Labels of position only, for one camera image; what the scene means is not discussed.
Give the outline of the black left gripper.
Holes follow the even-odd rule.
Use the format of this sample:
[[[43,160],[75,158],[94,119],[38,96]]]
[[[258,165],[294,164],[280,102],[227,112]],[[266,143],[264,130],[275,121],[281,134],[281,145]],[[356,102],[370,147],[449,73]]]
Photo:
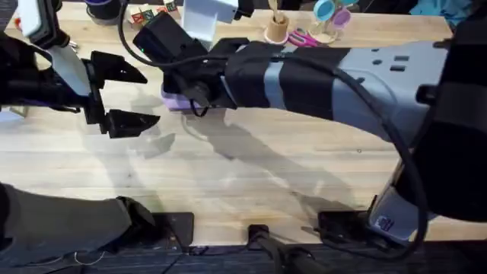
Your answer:
[[[76,59],[62,65],[38,68],[35,59],[22,59],[14,65],[14,103],[47,107],[61,112],[83,112],[88,124],[98,124],[111,139],[138,137],[156,125],[159,116],[110,110],[106,114],[98,88],[105,81],[147,84],[147,78],[123,56],[93,51],[89,61]]]

